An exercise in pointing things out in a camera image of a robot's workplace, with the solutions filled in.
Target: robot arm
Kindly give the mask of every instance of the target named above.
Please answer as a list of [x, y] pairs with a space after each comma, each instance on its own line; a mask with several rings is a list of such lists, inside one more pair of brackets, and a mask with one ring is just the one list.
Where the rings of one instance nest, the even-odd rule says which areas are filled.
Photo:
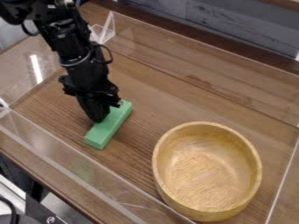
[[88, 23], [70, 0], [0, 0], [0, 17], [10, 25], [32, 20], [68, 75], [60, 77], [64, 93], [77, 98], [88, 118], [101, 122], [109, 106], [118, 107], [117, 86], [108, 80], [102, 45], [89, 41]]

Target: green block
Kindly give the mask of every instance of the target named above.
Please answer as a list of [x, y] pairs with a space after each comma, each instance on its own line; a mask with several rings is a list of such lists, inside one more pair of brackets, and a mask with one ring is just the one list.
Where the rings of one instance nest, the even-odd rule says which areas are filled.
[[129, 101], [122, 101], [120, 108], [110, 107], [110, 112], [102, 122], [93, 125], [88, 134], [84, 137], [84, 142], [92, 147], [102, 150], [117, 132], [122, 122], [133, 110], [133, 104]]

